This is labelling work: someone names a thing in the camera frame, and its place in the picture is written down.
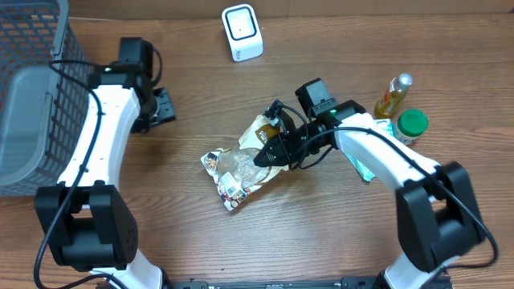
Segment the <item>brown snack packet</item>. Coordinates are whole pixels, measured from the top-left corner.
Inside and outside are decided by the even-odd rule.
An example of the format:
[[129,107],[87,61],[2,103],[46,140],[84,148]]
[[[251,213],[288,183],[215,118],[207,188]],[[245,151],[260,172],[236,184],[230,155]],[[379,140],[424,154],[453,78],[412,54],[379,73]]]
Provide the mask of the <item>brown snack packet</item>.
[[207,173],[213,178],[223,205],[232,211],[248,196],[283,171],[285,166],[259,167],[254,158],[273,136],[280,133],[264,116],[257,116],[232,149],[218,148],[201,157]]

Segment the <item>teal white snack packet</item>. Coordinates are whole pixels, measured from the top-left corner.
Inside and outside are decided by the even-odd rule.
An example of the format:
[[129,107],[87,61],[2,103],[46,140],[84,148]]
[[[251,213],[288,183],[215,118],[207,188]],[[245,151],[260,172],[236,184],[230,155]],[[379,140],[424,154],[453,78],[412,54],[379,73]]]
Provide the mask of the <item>teal white snack packet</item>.
[[352,157],[348,153],[346,153],[345,156],[348,158],[349,162],[353,165],[355,170],[359,173],[359,175],[364,181],[370,182],[375,178],[375,174],[370,169],[368,169],[364,164],[362,164],[358,159]]

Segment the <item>teal tissue pack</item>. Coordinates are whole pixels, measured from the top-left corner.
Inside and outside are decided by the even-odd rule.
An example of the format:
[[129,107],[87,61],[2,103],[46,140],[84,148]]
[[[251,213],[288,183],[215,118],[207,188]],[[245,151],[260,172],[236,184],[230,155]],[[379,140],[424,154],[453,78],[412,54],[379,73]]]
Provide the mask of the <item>teal tissue pack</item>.
[[375,124],[389,135],[394,136],[394,126],[391,119],[376,119]]

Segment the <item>silver round ball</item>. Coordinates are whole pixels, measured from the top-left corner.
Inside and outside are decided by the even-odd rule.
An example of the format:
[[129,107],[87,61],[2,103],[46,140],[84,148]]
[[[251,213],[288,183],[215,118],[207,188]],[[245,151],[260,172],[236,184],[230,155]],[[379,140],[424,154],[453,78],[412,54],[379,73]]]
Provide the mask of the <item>silver round ball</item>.
[[406,98],[413,78],[408,73],[402,73],[394,77],[384,96],[377,101],[374,107],[374,115],[377,119],[389,119],[398,109],[399,104]]

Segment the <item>green lid white jar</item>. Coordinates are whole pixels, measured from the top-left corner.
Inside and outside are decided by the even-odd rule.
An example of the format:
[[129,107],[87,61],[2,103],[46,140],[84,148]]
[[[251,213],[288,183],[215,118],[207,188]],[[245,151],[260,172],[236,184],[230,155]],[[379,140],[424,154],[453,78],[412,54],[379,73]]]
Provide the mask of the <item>green lid white jar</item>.
[[414,143],[428,128],[427,116],[418,109],[404,111],[394,124],[394,136],[404,145]]

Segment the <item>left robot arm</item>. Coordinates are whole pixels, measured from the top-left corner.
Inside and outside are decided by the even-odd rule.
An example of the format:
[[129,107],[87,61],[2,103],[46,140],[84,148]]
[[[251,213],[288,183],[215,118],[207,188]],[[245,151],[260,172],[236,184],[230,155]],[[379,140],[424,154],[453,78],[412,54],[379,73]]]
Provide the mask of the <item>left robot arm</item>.
[[138,247],[137,221],[119,192],[120,167],[132,133],[175,119],[161,73],[153,70],[158,49],[142,38],[122,38],[118,58],[108,65],[85,61],[86,81],[62,69],[63,59],[48,67],[88,94],[88,110],[65,170],[56,185],[40,187],[35,211],[45,234],[33,278],[42,288],[41,263],[50,250],[55,263],[86,273],[69,283],[77,287],[102,279],[107,288],[170,288],[165,270]]

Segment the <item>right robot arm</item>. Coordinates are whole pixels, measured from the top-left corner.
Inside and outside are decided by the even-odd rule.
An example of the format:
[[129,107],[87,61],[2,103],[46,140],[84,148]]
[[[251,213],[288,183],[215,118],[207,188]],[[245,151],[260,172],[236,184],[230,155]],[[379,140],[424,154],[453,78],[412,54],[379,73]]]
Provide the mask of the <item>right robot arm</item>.
[[353,100],[338,103],[321,79],[296,90],[304,110],[296,127],[290,107],[279,100],[263,114],[280,133],[255,157],[259,167],[295,168],[324,146],[357,158],[396,201],[398,259],[371,278],[344,277],[343,288],[449,288],[441,274],[479,245],[489,232],[480,217],[466,169],[457,162],[440,165],[383,132]]

